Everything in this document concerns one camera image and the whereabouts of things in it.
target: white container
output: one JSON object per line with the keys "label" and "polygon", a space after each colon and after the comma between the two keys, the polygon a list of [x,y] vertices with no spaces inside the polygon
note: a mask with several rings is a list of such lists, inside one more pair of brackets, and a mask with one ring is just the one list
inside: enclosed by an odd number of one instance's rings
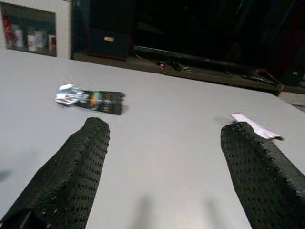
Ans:
{"label": "white container", "polygon": [[14,40],[16,47],[23,47],[23,31],[22,30],[14,30]]}
{"label": "white container", "polygon": [[49,50],[52,51],[52,38],[56,37],[55,35],[49,35]]}
{"label": "white container", "polygon": [[44,48],[43,31],[36,30],[34,34],[35,34],[35,39],[36,39],[36,47],[37,48]]}
{"label": "white container", "polygon": [[35,35],[35,27],[28,26],[27,28],[28,28],[28,35],[34,36]]}
{"label": "white container", "polygon": [[35,39],[35,36],[33,36],[33,35],[28,35],[28,48],[29,48],[29,51],[31,51],[31,52],[37,51],[36,39]]}

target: snack wrapper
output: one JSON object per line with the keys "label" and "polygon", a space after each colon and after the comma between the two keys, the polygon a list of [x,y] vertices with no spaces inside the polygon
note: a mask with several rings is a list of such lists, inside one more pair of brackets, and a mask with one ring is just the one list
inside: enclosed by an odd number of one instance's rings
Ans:
{"label": "snack wrapper", "polygon": [[67,106],[75,105],[95,111],[121,115],[125,94],[122,92],[85,91],[73,84],[62,85],[55,101]]}

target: perforated black material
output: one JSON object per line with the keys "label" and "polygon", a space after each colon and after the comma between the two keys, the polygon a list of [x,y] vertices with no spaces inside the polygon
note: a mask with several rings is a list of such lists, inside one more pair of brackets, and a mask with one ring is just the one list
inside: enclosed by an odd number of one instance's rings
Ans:
{"label": "perforated black material", "polygon": [[47,228],[84,229],[99,185],[109,132],[107,123],[88,118],[38,170],[2,221],[31,209]]}
{"label": "perforated black material", "polygon": [[305,228],[305,176],[272,141],[235,123],[222,129],[221,147],[252,228]]}

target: television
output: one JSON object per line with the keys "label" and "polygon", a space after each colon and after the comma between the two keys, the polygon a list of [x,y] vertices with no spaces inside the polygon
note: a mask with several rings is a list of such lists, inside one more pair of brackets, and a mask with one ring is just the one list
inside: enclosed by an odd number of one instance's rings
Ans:
{"label": "television", "polygon": [[264,68],[298,0],[138,0],[135,51]]}

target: white table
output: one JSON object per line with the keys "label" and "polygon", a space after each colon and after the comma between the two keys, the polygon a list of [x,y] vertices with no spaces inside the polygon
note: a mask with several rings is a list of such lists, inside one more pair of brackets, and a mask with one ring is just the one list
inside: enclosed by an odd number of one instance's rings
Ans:
{"label": "white table", "polygon": [[[234,112],[281,134],[305,173],[305,114],[271,94],[5,50],[0,68],[0,217],[90,116],[111,139],[87,229],[251,228],[220,148]],[[64,82],[125,92],[130,109],[61,107]]]}

